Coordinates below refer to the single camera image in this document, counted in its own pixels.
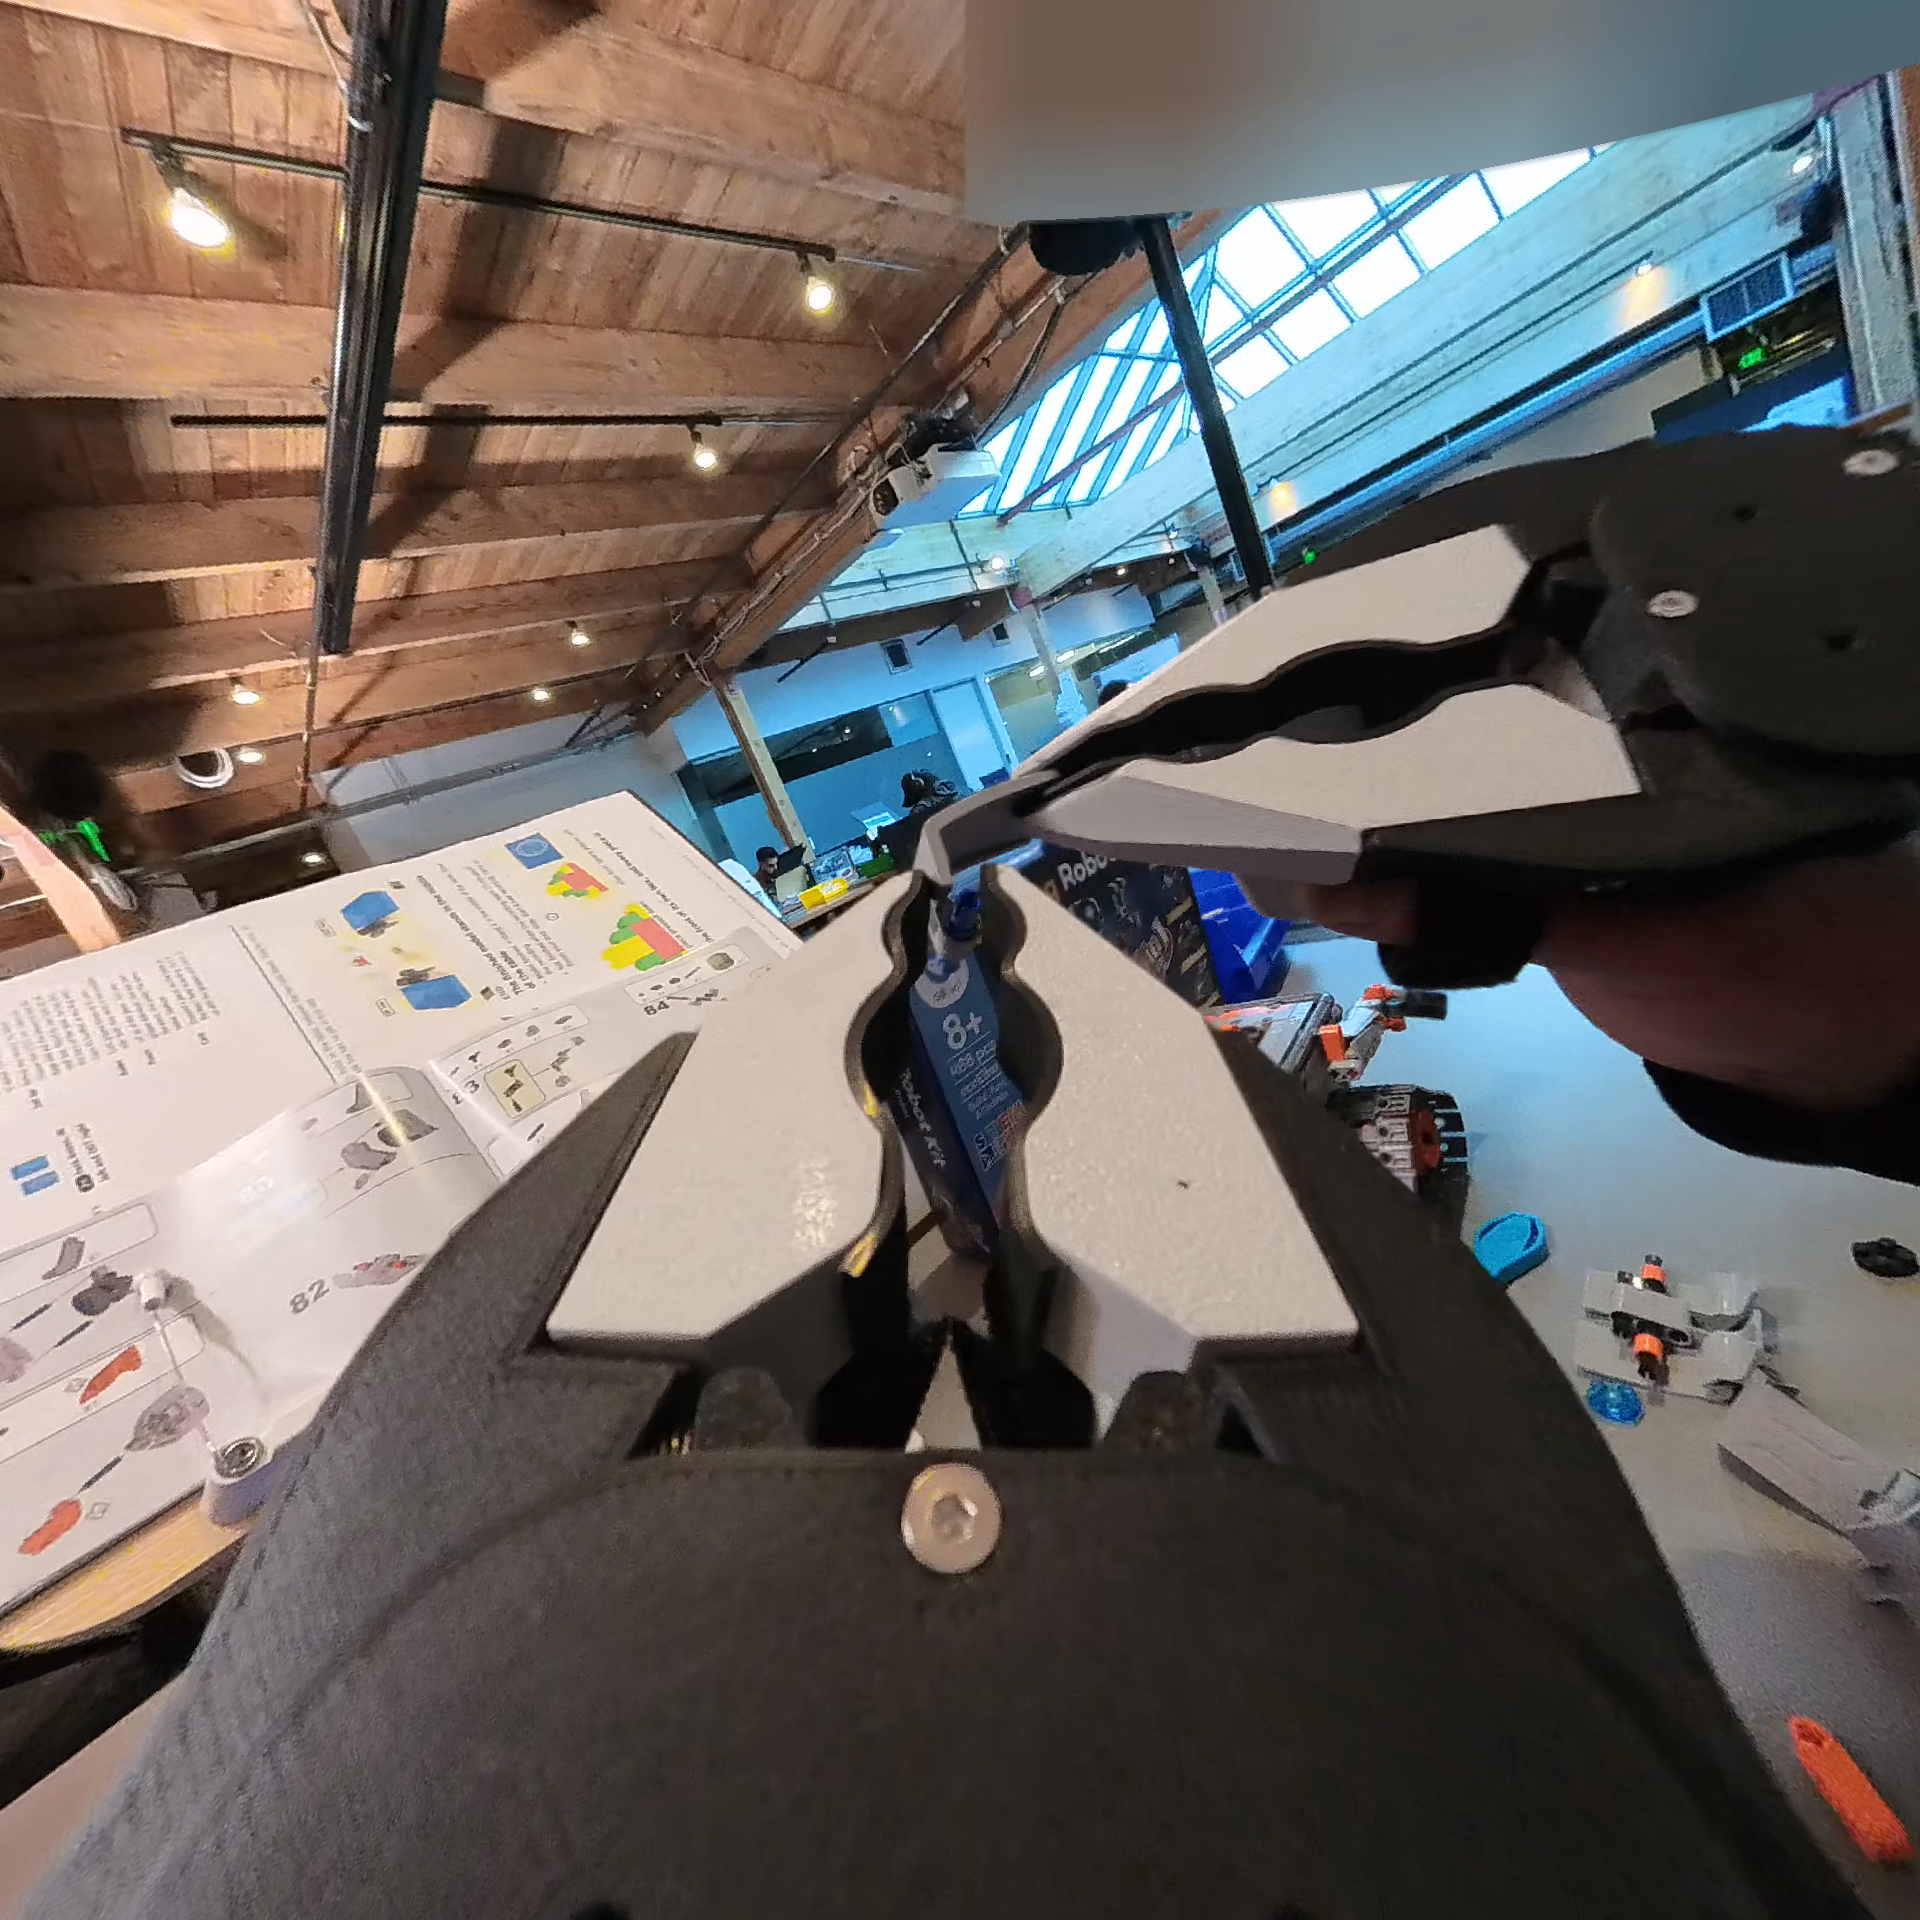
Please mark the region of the blue storage bin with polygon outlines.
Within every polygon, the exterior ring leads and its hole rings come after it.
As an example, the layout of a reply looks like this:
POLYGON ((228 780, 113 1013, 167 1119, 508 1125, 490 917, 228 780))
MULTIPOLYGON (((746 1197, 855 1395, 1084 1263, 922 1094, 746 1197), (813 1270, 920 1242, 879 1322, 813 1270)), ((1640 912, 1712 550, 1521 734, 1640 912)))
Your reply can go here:
POLYGON ((1278 998, 1290 924, 1262 915, 1228 873, 1190 868, 1189 883, 1208 933, 1217 1001, 1242 1006, 1278 998))

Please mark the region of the blue robot kit box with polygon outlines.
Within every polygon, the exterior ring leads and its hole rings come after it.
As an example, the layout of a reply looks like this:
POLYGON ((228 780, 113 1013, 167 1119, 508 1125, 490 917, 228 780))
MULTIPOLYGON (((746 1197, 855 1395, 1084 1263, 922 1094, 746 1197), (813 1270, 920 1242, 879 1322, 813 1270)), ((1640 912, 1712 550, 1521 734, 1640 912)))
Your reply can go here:
MULTIPOLYGON (((1047 900, 1190 1009, 1217 1006, 1208 933, 1189 871, 1149 868, 1040 844, 1011 860, 1047 900)), ((954 883, 976 883, 979 871, 954 883)), ((907 1068, 890 1094, 895 1127, 956 1255, 992 1260, 1004 1159, 1024 1131, 1024 1097, 998 1057, 998 960, 976 951, 950 975, 913 982, 907 1068)))

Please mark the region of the white ceiling projector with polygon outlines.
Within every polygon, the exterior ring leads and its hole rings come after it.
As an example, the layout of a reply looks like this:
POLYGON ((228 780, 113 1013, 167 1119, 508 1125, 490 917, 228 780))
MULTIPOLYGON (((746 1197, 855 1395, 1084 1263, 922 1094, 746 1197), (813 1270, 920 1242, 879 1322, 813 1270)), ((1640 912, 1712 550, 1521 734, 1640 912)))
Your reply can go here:
POLYGON ((899 457, 866 491, 866 517, 879 536, 952 521, 967 504, 992 492, 998 456, 972 445, 931 445, 899 457))

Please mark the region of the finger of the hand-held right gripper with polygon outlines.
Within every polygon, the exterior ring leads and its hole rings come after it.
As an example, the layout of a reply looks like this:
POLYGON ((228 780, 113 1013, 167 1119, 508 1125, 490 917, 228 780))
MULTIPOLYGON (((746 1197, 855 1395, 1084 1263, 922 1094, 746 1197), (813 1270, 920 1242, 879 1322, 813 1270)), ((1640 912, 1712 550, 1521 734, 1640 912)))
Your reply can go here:
POLYGON ((1378 831, 1636 792, 1608 722, 1533 686, 1494 686, 1359 743, 1262 738, 1185 764, 1129 758, 1047 798, 1028 836, 1164 868, 1342 883, 1378 831))
POLYGON ((1053 798, 1129 758, 1202 762, 1262 738, 1359 743, 1447 699, 1543 690, 1544 572, 1491 526, 1281 588, 1014 782, 1053 798))

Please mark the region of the black pole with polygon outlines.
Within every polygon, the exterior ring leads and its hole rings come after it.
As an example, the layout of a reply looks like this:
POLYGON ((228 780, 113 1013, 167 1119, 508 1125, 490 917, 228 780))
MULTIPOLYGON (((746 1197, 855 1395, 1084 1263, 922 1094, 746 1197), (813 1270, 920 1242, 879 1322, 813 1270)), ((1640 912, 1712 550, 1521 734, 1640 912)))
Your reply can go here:
POLYGON ((1213 363, 1189 302, 1185 268, 1177 259, 1172 230, 1164 217, 1140 217, 1132 226, 1164 312, 1170 344, 1176 348, 1198 440, 1208 451, 1213 487, 1233 540, 1240 572, 1244 577, 1248 596, 1258 602, 1274 588, 1274 566, 1256 517, 1252 492, 1248 491, 1248 477, 1240 464, 1240 451, 1217 397, 1213 363))

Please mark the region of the loose grey curved panel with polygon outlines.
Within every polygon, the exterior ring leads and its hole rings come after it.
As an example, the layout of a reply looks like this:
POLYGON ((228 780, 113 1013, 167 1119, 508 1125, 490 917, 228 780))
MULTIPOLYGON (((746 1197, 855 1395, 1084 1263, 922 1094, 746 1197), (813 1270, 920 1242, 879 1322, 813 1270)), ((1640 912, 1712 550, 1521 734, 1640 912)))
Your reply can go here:
POLYGON ((1827 1427, 1786 1389, 1746 1384, 1718 1432, 1725 1470, 1857 1556, 1866 1601, 1918 1622, 1918 1474, 1827 1427))

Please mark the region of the grey panel assembly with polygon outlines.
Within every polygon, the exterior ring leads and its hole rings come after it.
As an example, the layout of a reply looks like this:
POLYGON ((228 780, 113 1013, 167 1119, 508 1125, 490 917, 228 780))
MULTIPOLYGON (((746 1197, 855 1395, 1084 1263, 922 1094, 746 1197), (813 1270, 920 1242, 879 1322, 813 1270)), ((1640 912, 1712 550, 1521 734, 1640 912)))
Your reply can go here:
POLYGON ((1660 1255, 1593 1270, 1571 1367, 1607 1421, 1636 1424, 1674 1399, 1732 1408, 1762 1376, 1777 1336, 1757 1291, 1734 1274, 1674 1279, 1660 1255))

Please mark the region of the long orange building piece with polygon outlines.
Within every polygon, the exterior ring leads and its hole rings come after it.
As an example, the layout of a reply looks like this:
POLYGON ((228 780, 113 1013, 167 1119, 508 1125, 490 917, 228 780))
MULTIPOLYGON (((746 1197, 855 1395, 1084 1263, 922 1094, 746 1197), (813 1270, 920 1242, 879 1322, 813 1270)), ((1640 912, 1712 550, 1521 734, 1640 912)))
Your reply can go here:
POLYGON ((1912 1867, 1915 1840, 1850 1750, 1811 1715, 1789 1715, 1789 1746, 1827 1812, 1876 1867, 1912 1867))

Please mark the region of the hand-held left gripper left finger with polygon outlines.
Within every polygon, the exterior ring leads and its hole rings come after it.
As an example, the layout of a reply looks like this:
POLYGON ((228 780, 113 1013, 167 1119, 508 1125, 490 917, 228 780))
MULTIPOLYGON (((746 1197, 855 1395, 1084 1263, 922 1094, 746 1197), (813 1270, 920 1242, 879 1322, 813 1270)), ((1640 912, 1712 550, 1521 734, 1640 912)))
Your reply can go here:
POLYGON ((890 879, 701 1021, 548 1314, 564 1352, 851 1352, 899 1203, 861 1045, 922 901, 890 879))

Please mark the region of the toy tracked robot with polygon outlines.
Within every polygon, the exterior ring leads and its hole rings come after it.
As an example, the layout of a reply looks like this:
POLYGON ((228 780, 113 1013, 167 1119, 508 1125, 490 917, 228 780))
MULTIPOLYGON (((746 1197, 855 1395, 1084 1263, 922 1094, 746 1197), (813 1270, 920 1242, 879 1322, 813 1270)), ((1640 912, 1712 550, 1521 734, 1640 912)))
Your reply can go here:
POLYGON ((1323 993, 1205 1009, 1208 1025, 1249 1042, 1451 1228, 1468 1210, 1468 1127, 1451 1094, 1363 1076, 1406 1025, 1444 1021, 1450 998, 1434 990, 1371 985, 1351 1006, 1323 993))

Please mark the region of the person's right hand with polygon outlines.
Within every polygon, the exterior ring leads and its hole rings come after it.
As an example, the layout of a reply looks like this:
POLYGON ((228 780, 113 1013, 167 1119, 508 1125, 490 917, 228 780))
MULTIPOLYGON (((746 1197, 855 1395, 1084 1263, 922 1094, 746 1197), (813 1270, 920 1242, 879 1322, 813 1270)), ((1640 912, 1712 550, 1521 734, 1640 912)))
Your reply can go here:
POLYGON ((1862 1117, 1915 1090, 1915 839, 1709 900, 1580 896, 1529 960, 1696 1134, 1738 1110, 1862 1117))

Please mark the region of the white instruction booklet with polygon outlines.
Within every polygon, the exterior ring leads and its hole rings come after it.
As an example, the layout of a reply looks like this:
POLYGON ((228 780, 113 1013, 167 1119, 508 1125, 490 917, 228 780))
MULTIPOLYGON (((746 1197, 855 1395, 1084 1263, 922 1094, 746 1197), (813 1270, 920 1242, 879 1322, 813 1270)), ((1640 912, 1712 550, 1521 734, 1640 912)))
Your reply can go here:
POLYGON ((616 795, 7 978, 3 1521, 4 1404, 111 1274, 195 1291, 289 1465, 447 1238, 797 944, 616 795))

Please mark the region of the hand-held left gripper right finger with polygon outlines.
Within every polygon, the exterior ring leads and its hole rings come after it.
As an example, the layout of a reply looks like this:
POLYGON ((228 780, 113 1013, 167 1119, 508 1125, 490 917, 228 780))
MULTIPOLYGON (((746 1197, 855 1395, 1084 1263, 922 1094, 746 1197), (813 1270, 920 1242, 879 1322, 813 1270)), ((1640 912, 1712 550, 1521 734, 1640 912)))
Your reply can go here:
POLYGON ((1351 1352, 1357 1312, 1202 1013, 1022 873, 986 868, 983 904, 1043 1347, 1097 1404, 1152 1373, 1351 1352))

